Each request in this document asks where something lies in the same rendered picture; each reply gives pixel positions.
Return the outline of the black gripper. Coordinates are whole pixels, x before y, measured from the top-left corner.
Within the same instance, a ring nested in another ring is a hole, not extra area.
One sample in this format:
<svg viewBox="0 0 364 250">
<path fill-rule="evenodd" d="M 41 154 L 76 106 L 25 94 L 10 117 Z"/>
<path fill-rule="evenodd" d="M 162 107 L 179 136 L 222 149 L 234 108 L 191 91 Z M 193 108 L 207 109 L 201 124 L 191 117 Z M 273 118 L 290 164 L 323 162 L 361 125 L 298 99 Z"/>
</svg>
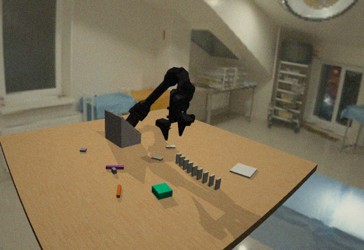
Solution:
<svg viewBox="0 0 364 250">
<path fill-rule="evenodd" d="M 175 115 L 178 112 L 178 109 L 176 107 L 173 106 L 169 106 L 167 107 L 167 109 L 169 110 L 169 115 L 167 115 L 168 120 L 161 118 L 161 119 L 157 119 L 155 121 L 155 125 L 158 126 L 165 138 L 165 140 L 168 140 L 168 131 L 171 129 L 171 123 L 178 123 L 178 130 L 179 130 L 179 136 L 182 136 L 183 131 L 185 129 L 185 127 L 183 127 L 179 121 L 176 121 L 175 119 Z"/>
</svg>

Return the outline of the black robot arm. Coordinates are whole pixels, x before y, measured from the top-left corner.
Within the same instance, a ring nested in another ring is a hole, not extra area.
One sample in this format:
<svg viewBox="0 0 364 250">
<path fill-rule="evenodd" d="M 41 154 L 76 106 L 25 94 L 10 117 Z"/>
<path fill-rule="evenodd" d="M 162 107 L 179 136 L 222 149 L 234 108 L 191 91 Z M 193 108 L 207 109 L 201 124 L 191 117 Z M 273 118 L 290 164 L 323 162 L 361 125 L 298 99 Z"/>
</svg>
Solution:
<svg viewBox="0 0 364 250">
<path fill-rule="evenodd" d="M 166 72 L 162 83 L 145 99 L 136 103 L 128 112 L 127 122 L 134 128 L 139 121 L 143 121 L 150 112 L 151 105 L 171 86 L 176 89 L 170 91 L 169 105 L 176 107 L 178 112 L 175 115 L 176 121 L 185 126 L 190 126 L 195 121 L 194 114 L 187 114 L 189 102 L 193 98 L 195 86 L 190 82 L 189 73 L 183 68 L 173 67 Z M 181 112 L 183 111 L 183 112 Z"/>
</svg>

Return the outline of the purple rectangular block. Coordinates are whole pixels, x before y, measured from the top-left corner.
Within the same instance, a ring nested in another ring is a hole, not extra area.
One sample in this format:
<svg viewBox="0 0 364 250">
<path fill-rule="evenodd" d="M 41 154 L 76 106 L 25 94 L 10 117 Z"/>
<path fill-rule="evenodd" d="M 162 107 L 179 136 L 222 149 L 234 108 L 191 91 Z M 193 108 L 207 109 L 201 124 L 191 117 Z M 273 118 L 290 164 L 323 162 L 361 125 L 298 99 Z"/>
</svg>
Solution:
<svg viewBox="0 0 364 250">
<path fill-rule="evenodd" d="M 113 167 L 115 167 L 116 169 L 120 169 L 120 170 L 124 169 L 124 165 L 106 165 L 106 169 L 111 169 Z"/>
</svg>

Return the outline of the green block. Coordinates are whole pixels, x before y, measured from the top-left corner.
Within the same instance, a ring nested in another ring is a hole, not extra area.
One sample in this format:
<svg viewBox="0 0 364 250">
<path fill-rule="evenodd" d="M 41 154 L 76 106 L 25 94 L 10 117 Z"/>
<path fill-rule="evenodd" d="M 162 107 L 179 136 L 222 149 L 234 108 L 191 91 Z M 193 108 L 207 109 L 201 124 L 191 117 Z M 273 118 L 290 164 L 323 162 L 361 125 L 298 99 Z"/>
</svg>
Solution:
<svg viewBox="0 0 364 250">
<path fill-rule="evenodd" d="M 158 200 L 169 198 L 173 195 L 173 190 L 166 183 L 153 185 L 152 192 Z"/>
</svg>

